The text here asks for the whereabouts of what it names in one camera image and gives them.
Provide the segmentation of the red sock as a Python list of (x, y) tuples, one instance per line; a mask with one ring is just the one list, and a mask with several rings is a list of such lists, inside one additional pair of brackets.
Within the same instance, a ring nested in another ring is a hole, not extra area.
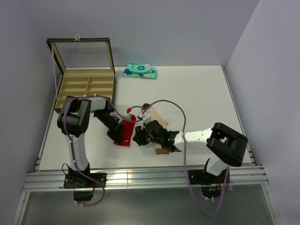
[(131, 143), (132, 134), (135, 128), (135, 123), (125, 122), (124, 120), (121, 120), (121, 122), (123, 125), (121, 129), (122, 141), (121, 143), (117, 143), (116, 141), (114, 141), (113, 143), (114, 145), (129, 147)]

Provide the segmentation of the beige brown striped sock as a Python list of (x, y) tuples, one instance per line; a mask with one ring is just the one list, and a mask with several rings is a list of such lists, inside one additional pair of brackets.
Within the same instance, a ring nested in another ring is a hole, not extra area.
[[(147, 110), (147, 113), (151, 115), (151, 120), (157, 120), (158, 123), (159, 123), (163, 128), (167, 129), (168, 121), (165, 120), (165, 119), (163, 119), (163, 118), (158, 114), (158, 112), (156, 111), (156, 109), (155, 109), (153, 106), (151, 106), (151, 107)], [(161, 147), (160, 144), (153, 143), (153, 146), (154, 146), (154, 148), (155, 148), (155, 152), (156, 152), (157, 155), (162, 155), (162, 154), (164, 154), (164, 155), (169, 155), (169, 154), (170, 154), (167, 150), (163, 149), (163, 148)]]

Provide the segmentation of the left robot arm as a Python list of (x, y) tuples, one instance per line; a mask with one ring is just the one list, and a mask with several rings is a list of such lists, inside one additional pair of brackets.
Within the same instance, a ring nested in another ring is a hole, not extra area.
[(107, 128), (107, 136), (117, 143), (122, 142), (124, 123), (113, 116), (115, 109), (108, 97), (98, 95), (89, 97), (67, 96), (60, 110), (57, 126), (65, 135), (70, 152), (70, 170), (79, 171), (75, 183), (86, 187), (91, 183), (90, 164), (85, 150), (85, 133), (90, 122), (90, 114)]

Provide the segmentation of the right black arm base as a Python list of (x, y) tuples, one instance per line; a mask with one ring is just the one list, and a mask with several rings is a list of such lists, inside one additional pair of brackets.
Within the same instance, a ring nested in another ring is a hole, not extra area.
[(217, 198), (221, 195), (221, 184), (225, 181), (226, 170), (218, 176), (206, 173), (203, 170), (188, 170), (191, 185), (201, 185), (201, 192), (207, 198)]

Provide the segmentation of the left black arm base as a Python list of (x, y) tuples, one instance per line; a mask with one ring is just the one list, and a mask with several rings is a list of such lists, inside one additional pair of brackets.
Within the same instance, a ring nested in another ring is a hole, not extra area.
[(73, 198), (78, 202), (88, 202), (92, 200), (96, 188), (105, 187), (107, 174), (104, 172), (91, 173), (90, 177), (100, 184), (85, 177), (75, 178), (67, 174), (65, 176), (63, 188), (73, 190)]

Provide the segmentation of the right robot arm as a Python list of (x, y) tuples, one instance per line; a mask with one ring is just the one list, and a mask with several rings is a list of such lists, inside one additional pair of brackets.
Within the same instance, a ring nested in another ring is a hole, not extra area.
[(206, 130), (183, 133), (168, 131), (153, 120), (135, 128), (133, 141), (139, 146), (156, 143), (170, 153), (209, 149), (213, 155), (203, 171), (203, 178), (209, 183), (214, 182), (226, 168), (240, 167), (248, 145), (246, 136), (221, 122)]

